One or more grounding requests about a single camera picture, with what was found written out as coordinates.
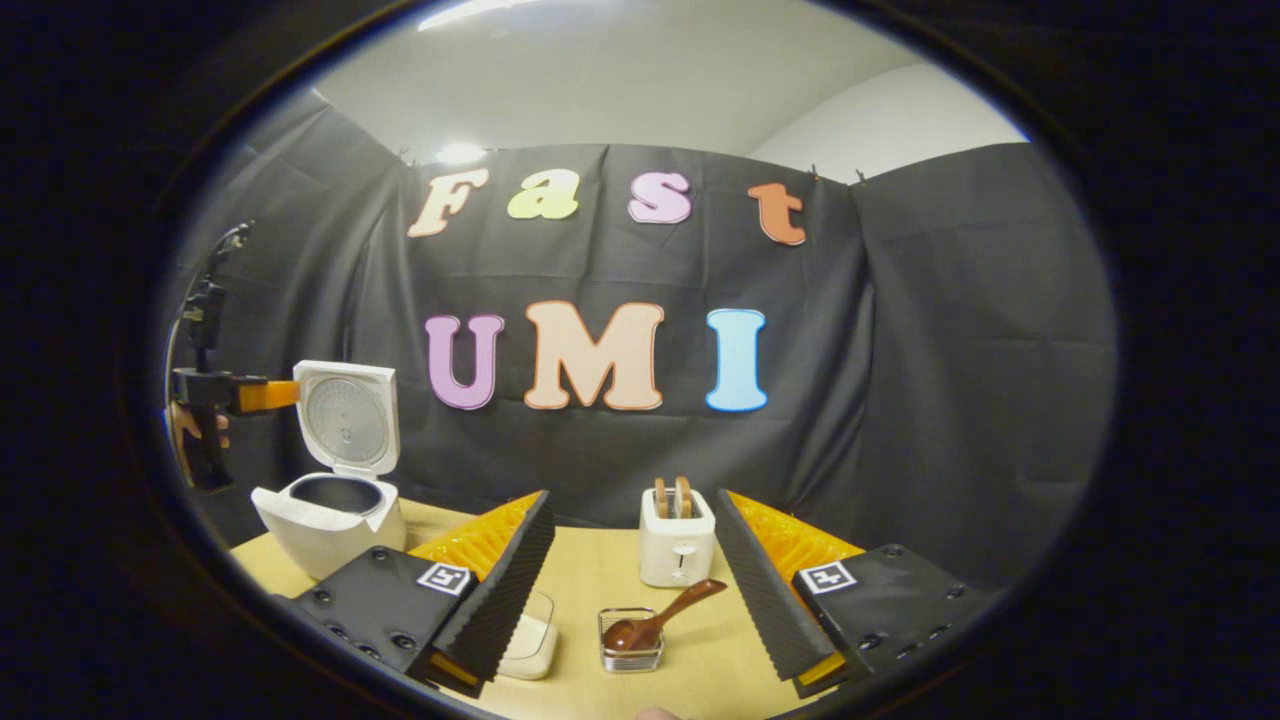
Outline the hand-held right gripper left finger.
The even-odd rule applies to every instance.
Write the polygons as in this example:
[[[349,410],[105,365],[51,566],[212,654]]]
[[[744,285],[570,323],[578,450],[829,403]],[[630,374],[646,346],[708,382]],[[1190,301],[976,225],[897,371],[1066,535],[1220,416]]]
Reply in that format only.
[[[554,536],[550,493],[538,491],[410,552],[365,550],[291,600],[291,615],[416,682],[476,698]]]

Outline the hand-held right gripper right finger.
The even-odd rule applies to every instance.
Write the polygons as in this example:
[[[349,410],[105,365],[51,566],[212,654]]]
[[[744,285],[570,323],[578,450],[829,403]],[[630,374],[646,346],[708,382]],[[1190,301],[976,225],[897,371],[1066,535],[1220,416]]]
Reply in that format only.
[[[777,676],[806,698],[924,659],[989,596],[908,548],[859,548],[728,489],[716,534]]]

